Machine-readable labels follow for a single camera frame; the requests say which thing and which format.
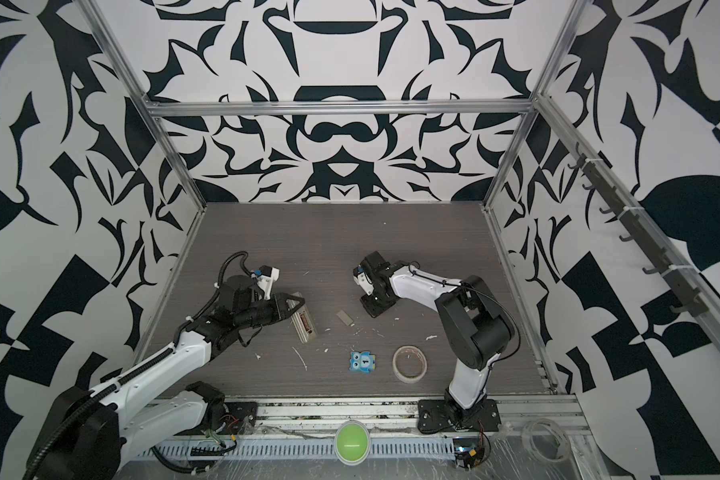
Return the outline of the beige battery cover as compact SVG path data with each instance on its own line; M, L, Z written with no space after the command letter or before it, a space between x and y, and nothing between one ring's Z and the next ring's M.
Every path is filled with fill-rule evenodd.
M336 313L339 320L346 326L351 327L355 324L354 320L343 310Z

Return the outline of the white remote control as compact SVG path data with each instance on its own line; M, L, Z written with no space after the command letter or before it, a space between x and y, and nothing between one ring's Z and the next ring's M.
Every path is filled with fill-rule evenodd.
M306 302L294 312L291 316L291 322L299 337L299 340L306 344L317 337L317 329L314 318L311 315Z

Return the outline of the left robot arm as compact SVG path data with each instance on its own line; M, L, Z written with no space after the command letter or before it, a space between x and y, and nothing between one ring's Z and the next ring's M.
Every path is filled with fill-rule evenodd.
M289 320L305 304L301 296L276 292L278 269L244 268L228 276L219 269L214 293L177 328L158 352L90 389L59 394L26 462L27 479L111 479L127 463L183 431L221 428L225 396L194 382L160 406L151 403L228 347L248 346L242 333Z

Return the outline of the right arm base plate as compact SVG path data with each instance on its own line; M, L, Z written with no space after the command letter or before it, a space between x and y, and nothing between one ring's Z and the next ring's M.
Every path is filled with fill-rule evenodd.
M417 429L425 435L457 431L497 432L501 417L494 400L463 409L454 400L419 400Z

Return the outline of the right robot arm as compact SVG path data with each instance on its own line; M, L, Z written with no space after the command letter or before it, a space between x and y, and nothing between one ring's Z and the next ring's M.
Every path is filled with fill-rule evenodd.
M416 262L389 262L378 252L367 255L352 275L363 291L361 304L373 318L400 300L413 301L439 315L457 358L446 400L458 413L474 409L486 398L492 367L517 337L517 327L480 277L444 278L422 271Z

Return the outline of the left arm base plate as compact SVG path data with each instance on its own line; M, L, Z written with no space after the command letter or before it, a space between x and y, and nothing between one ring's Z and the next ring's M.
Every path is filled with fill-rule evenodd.
M246 434L256 425L258 403L252 401L225 402L211 406L200 424L186 434L200 435L211 430L218 435Z

